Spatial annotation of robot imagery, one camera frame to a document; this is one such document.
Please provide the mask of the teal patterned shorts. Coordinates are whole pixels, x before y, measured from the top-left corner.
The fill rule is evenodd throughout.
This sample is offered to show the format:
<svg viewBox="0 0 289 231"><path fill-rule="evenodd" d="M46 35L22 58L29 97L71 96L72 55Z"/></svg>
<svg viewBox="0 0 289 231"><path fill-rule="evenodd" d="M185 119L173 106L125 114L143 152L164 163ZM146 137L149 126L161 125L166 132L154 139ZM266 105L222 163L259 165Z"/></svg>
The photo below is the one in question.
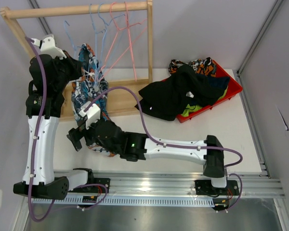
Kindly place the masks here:
<svg viewBox="0 0 289 231"><path fill-rule="evenodd" d="M93 82L91 80L87 80L82 77L80 77L78 80L72 83L72 92L71 92L71 102L72 102L72 110L74 119L77 123L77 128L80 128L82 131L85 130L85 122L83 119L79 116L80 108L88 101L93 101L97 96L99 96L102 92L106 91L108 89L108 82L105 79L100 79L102 77L103 73L99 73L98 77L98 89L94 89ZM111 152L107 152L102 147L94 148L92 151L100 152L105 156L113 157L115 156Z"/></svg>

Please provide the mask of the blue hanger holding green shorts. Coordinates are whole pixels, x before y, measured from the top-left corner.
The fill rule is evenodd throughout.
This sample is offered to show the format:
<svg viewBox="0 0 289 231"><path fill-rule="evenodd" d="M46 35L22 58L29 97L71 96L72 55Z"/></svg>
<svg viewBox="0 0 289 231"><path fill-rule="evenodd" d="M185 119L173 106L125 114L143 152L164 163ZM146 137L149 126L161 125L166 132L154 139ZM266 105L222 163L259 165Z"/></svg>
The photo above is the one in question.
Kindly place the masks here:
<svg viewBox="0 0 289 231"><path fill-rule="evenodd" d="M129 25L129 13L128 13L128 11L126 11L125 13L122 13L122 14L120 14L120 15L118 15L118 16L115 16L115 17L113 17L113 16L112 16L112 13L110 13L111 19L110 19L109 22L107 22L107 21L101 16L101 7L102 7L102 6L103 6L103 3L101 3L101 4L98 6L98 12L97 12L98 17L103 21L103 24L104 24L104 27L105 27L105 32L104 32L104 35L103 35L103 38L102 38L101 59L100 59L100 65L99 65L99 69L98 69L98 70L99 70L99 73L101 73L101 71L102 71L104 68L106 68L107 63L108 63L108 60L110 59L109 57L112 56L111 52L112 52L113 46L114 46L114 44L115 44L115 42L116 42L116 40L117 40L117 36L118 36L119 31L125 30L125 29L127 29L127 28L130 26L130 25ZM123 17L123 16L125 17L125 19L127 19L127 26L120 28L120 27L118 27L118 25L117 25L116 19L117 19L117 18L121 18L121 17ZM112 41L112 43L111 43L111 45L110 45L110 48L109 48L109 50L108 50L108 52L107 52L107 55L104 56L104 49L105 49L105 42L106 42L107 35L108 35L108 28L111 26L112 23L113 23L114 26L116 27L117 32L116 32L116 35L115 35L115 37L114 37L114 39L113 39L113 41Z"/></svg>

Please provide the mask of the black shorts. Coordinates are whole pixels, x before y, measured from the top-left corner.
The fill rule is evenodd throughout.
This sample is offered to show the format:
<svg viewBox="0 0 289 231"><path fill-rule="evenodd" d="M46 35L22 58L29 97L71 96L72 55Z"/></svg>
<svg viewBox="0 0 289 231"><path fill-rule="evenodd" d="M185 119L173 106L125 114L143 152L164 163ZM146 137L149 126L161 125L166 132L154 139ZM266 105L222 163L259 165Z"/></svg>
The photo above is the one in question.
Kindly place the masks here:
<svg viewBox="0 0 289 231"><path fill-rule="evenodd" d="M152 82L139 90L142 112L167 121L182 114L188 104L214 105L223 93L209 85L207 76L197 74L186 64L164 81Z"/></svg>

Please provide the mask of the lime green shorts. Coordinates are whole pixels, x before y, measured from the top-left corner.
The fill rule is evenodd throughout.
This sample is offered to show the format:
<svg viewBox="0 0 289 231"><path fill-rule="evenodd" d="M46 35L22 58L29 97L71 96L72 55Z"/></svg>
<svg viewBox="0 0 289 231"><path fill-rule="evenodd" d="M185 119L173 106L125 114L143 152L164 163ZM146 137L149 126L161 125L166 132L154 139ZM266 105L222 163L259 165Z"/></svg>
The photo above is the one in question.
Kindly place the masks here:
<svg viewBox="0 0 289 231"><path fill-rule="evenodd" d="M223 95L221 97L219 97L218 100L222 99L225 97L226 93L227 93L228 87L226 88L226 90L224 91ZM182 117L188 117L189 114L197 112L199 110L201 110L202 107L200 105L190 105L188 104L185 108L185 110L183 111L183 113L181 114Z"/></svg>

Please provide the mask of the orange camouflage shorts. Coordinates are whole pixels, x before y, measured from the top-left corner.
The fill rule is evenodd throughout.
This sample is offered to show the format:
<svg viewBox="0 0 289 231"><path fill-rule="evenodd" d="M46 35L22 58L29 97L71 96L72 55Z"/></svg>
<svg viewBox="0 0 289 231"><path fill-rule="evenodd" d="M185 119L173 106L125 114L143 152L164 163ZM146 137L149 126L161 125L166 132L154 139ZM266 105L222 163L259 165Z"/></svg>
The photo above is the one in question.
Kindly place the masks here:
<svg viewBox="0 0 289 231"><path fill-rule="evenodd" d="M196 59L189 62L172 59L168 67L168 72L170 74L176 73L179 67L184 64L191 66L197 74L216 77L217 64L210 57L205 59Z"/></svg>

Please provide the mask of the navy blue shorts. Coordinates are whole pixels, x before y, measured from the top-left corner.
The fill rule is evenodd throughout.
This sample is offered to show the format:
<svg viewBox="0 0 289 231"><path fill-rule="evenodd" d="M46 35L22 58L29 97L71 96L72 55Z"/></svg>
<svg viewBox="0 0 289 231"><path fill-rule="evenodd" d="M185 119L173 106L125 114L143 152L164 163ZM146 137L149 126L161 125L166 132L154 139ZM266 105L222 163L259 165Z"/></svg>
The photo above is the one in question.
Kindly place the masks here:
<svg viewBox="0 0 289 231"><path fill-rule="evenodd" d="M219 88L225 91L228 88L230 77L212 77L208 76L208 83L211 87Z"/></svg>

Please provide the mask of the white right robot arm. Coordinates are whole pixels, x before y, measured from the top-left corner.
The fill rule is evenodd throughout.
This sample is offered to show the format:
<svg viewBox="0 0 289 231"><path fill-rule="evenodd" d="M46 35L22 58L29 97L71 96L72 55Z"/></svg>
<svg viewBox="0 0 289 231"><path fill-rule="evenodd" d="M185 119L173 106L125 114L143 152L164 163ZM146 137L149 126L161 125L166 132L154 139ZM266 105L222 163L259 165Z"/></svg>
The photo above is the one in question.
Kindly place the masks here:
<svg viewBox="0 0 289 231"><path fill-rule="evenodd" d="M98 120L89 127L85 124L72 128L67 138L76 151L86 145L97 144L121 159L131 162L148 159L174 159L203 166L203 175L210 178L210 188L215 194L227 190L223 147L219 140L208 135L200 141L172 141L149 137L145 133L123 131L114 122Z"/></svg>

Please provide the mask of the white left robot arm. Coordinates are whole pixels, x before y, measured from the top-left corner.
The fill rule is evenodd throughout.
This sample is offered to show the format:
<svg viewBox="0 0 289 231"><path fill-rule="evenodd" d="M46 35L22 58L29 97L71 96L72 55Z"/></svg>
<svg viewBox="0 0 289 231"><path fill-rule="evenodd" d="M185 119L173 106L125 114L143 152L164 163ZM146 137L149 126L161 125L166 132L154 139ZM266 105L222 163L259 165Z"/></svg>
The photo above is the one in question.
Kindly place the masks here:
<svg viewBox="0 0 289 231"><path fill-rule="evenodd" d="M30 60L32 80L28 85L26 115L29 125L29 146L25 173L13 186L13 193L32 198L63 200L74 189L72 176L79 178L78 187L91 192L95 181L87 170L72 170L68 176L55 177L53 151L55 134L65 101L67 84L81 77L81 62L67 52L65 57L52 58L41 54Z"/></svg>

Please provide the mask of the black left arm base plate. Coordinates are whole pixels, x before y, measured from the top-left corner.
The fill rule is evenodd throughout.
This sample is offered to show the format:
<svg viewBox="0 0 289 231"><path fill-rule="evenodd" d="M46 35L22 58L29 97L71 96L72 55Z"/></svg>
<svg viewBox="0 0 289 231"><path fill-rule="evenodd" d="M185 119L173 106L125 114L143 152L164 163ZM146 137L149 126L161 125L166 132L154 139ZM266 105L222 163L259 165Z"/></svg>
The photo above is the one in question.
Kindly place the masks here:
<svg viewBox="0 0 289 231"><path fill-rule="evenodd" d="M71 193L105 193L106 190L103 186L105 186L108 190L110 187L110 178L96 178L94 176L89 176L89 179L87 180L86 184L84 184L84 187L81 188L75 188L73 190L70 190Z"/></svg>

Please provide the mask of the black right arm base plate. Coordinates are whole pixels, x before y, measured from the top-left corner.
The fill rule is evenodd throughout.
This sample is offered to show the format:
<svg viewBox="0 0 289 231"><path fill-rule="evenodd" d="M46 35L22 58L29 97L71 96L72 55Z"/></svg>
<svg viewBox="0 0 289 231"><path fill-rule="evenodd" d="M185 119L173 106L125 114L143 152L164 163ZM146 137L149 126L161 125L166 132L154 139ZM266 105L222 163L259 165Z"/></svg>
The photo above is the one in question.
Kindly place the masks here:
<svg viewBox="0 0 289 231"><path fill-rule="evenodd" d="M233 196L239 196L239 186L236 180L227 180L225 187L213 187L211 180L195 181L196 195L205 195L216 198L218 196L227 196L228 193Z"/></svg>

